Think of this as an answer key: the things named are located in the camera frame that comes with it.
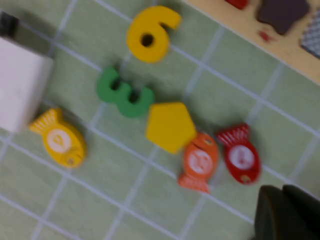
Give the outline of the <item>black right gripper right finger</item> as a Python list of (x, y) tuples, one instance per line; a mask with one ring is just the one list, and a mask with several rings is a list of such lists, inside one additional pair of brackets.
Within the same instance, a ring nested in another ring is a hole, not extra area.
[(307, 228), (320, 239), (320, 201), (294, 185), (284, 185), (283, 193), (295, 207)]

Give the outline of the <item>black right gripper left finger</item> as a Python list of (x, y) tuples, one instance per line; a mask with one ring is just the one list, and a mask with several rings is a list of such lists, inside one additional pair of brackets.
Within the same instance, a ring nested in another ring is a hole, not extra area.
[(281, 227), (285, 217), (285, 203), (285, 196), (280, 189), (271, 185), (260, 188), (254, 218), (255, 240), (283, 239)]

